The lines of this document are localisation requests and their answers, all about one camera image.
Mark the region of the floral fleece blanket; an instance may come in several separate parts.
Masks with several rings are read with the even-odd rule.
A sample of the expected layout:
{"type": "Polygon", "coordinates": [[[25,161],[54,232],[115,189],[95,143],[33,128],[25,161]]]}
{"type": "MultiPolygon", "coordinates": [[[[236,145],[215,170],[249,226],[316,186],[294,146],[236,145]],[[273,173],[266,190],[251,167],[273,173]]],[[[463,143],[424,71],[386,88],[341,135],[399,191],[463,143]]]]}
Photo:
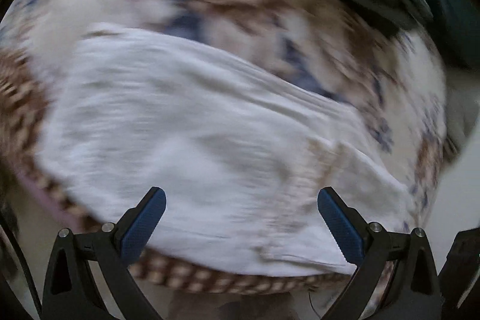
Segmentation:
{"type": "MultiPolygon", "coordinates": [[[[443,164],[446,81],[423,28],[385,37],[340,0],[13,0],[1,21],[1,161],[55,218],[100,223],[37,162],[50,106],[78,41],[98,24],[143,29],[223,50],[307,92],[352,107],[385,168],[413,202],[400,230],[430,212],[443,164]]],[[[150,242],[134,274],[184,292],[339,292],[353,271],[272,277],[168,257],[150,242]]]]}

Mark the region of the white pants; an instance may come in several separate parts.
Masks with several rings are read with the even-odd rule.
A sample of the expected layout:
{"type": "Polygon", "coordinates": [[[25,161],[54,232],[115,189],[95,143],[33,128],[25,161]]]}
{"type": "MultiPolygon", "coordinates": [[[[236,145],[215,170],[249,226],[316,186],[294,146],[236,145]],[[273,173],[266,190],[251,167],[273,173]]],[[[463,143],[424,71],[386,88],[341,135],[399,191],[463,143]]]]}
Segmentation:
{"type": "Polygon", "coordinates": [[[352,107],[223,50],[98,24],[67,71],[38,165],[100,222],[162,188],[150,246],[163,255],[244,275],[349,273],[321,188],[390,230],[413,213],[352,107]]]}

